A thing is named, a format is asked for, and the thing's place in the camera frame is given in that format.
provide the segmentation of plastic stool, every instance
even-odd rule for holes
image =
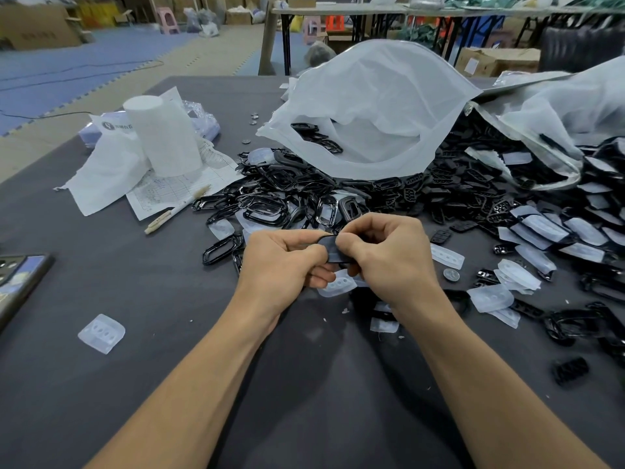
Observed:
[[[326,16],[326,31],[343,31],[345,30],[345,19],[343,16]]]
[[[321,16],[304,16],[302,24],[304,44],[312,44],[317,41],[317,35],[321,31]]]
[[[163,34],[180,34],[180,28],[176,23],[176,18],[169,8],[157,8],[156,12],[160,18],[160,25],[162,26]]]

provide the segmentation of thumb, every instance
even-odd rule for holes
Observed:
[[[369,244],[363,242],[359,236],[349,232],[340,232],[336,236],[336,246],[339,250],[345,253],[345,255],[354,258],[357,262],[363,257],[367,245]]]
[[[303,250],[289,252],[289,255],[294,256],[297,268],[304,271],[304,274],[308,273],[313,267],[327,262],[327,250],[323,245],[319,244],[308,245]]]

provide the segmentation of pen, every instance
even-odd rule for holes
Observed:
[[[155,220],[153,220],[150,223],[150,225],[147,226],[147,229],[145,229],[146,235],[149,235],[152,232],[154,232],[156,229],[162,226],[165,222],[167,222],[173,216],[175,216],[178,212],[182,211],[186,206],[191,204],[196,199],[199,199],[200,197],[202,197],[204,193],[208,191],[210,188],[211,188],[211,185],[209,184],[208,186],[198,189],[196,192],[194,192],[191,195],[191,197],[187,201],[184,201],[182,204],[174,207],[173,209],[163,212],[160,216],[158,216]]]

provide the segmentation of black chair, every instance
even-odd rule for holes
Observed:
[[[545,28],[538,71],[581,72],[623,54],[625,30]]]

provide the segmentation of table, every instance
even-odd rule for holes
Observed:
[[[410,8],[408,4],[395,3],[392,5],[378,5],[372,6],[370,3],[337,3],[334,5],[320,5],[315,8],[272,8],[270,14],[265,21],[265,31],[262,39],[261,49],[261,62],[259,65],[259,75],[266,75],[271,73],[271,48],[273,47],[273,33],[276,31],[277,15],[280,15],[282,20],[282,38],[283,38],[283,50],[285,57],[285,75],[291,74],[291,39],[289,36],[289,30],[284,29],[285,26],[289,26],[293,20],[293,16],[323,16],[323,15],[344,15],[352,16],[354,18],[354,32],[353,40],[355,42],[364,40],[364,18],[367,15],[374,17],[375,32],[372,32],[373,37],[386,37],[386,32],[390,27],[393,19],[393,15],[414,15],[423,17],[437,17],[439,18],[439,25],[436,31],[433,47],[437,44],[437,39],[441,31],[441,26],[445,23],[446,19],[451,19],[450,25],[452,29],[446,30],[446,36],[443,46],[447,46],[445,53],[440,52],[446,61],[449,61],[451,52],[456,43],[457,36],[460,34],[460,42],[457,50],[457,55],[460,53],[463,47],[471,46],[473,37],[476,31],[473,30],[473,24],[476,23],[481,17],[487,17],[486,31],[484,33],[484,42],[482,47],[486,46],[486,41],[490,36],[494,27],[500,23],[506,16],[522,17],[526,18],[526,23],[521,30],[521,34],[516,42],[518,46],[519,40],[523,34],[523,31],[529,26],[530,18],[544,18],[542,22],[537,22],[537,34],[535,36],[535,42],[537,42],[540,33],[547,25],[566,25],[569,19],[573,19],[577,26],[592,25],[598,26],[605,20],[606,17],[614,15],[615,18],[621,19],[625,15],[625,10],[616,10],[612,8],[588,8],[588,7],[548,7],[548,8],[445,8],[442,10],[436,9],[422,9],[422,8]],[[377,24],[375,24],[375,17],[378,17]],[[452,65],[456,65],[457,56]]]
[[[177,86],[221,124],[217,148],[232,157],[272,146],[254,136],[281,105],[286,78],[168,78],[148,93]],[[245,146],[243,139],[252,143]],[[202,267],[215,242],[204,216],[180,213],[146,237],[121,199],[83,217],[67,191],[54,192],[82,166],[78,137],[0,184],[3,251],[51,252],[56,263],[0,334],[0,460],[3,469],[78,469],[119,429],[226,307],[237,280],[232,263]],[[439,226],[424,217],[432,233]],[[446,246],[466,255],[456,288],[498,262],[493,240],[479,230]],[[583,305],[566,262],[554,283],[528,302],[546,309]],[[438,273],[441,266],[436,264]],[[246,376],[213,468],[469,468],[463,442],[415,342],[374,334],[346,295],[308,290],[293,304]],[[625,309],[610,307],[622,317]],[[99,313],[126,336],[110,354],[77,333]],[[466,323],[500,354],[591,449],[625,466],[624,395],[620,370],[590,343],[562,348],[536,323],[517,330],[471,310]],[[563,390],[551,360],[582,355],[590,377]]]

